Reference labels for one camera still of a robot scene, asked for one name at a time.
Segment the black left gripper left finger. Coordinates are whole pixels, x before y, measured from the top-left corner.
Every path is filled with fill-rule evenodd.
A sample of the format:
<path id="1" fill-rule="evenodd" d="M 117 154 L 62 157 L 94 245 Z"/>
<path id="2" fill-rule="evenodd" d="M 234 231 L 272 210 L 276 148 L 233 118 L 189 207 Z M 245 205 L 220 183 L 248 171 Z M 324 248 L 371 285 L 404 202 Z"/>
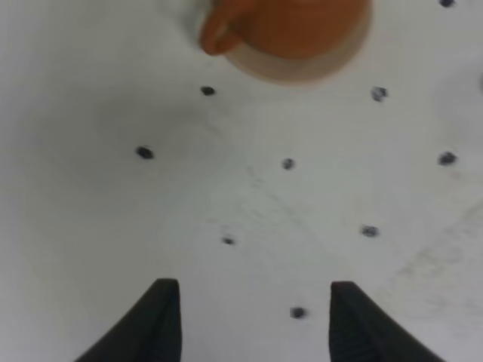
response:
<path id="1" fill-rule="evenodd" d="M 182 348 L 180 285 L 165 278 L 156 280 L 78 360 L 180 362 Z"/>

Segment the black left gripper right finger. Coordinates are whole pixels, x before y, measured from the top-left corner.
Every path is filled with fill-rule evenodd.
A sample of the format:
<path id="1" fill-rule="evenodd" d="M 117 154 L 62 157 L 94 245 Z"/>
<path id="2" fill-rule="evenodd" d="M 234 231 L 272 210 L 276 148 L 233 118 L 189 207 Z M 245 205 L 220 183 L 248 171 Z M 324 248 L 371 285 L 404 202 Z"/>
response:
<path id="1" fill-rule="evenodd" d="M 441 360 L 351 281 L 331 284 L 328 346 L 332 361 Z"/>

